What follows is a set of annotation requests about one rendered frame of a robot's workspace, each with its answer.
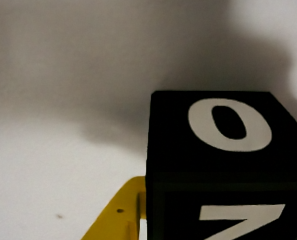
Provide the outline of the black cube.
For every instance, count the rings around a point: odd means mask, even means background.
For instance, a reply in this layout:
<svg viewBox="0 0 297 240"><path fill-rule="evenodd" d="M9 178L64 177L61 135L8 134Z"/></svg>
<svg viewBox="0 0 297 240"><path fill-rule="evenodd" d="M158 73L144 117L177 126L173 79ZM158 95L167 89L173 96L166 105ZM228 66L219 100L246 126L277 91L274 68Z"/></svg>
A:
<svg viewBox="0 0 297 240"><path fill-rule="evenodd" d="M297 240L297 121L271 92L155 90L147 240Z"/></svg>

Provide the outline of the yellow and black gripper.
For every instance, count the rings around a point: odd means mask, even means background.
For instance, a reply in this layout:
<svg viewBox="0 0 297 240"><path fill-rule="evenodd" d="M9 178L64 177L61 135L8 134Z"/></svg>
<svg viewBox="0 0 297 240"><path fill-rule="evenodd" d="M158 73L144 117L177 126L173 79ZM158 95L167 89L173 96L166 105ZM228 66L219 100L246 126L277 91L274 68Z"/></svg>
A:
<svg viewBox="0 0 297 240"><path fill-rule="evenodd" d="M134 176L111 198L80 240L139 240L141 219L146 219L145 176Z"/></svg>

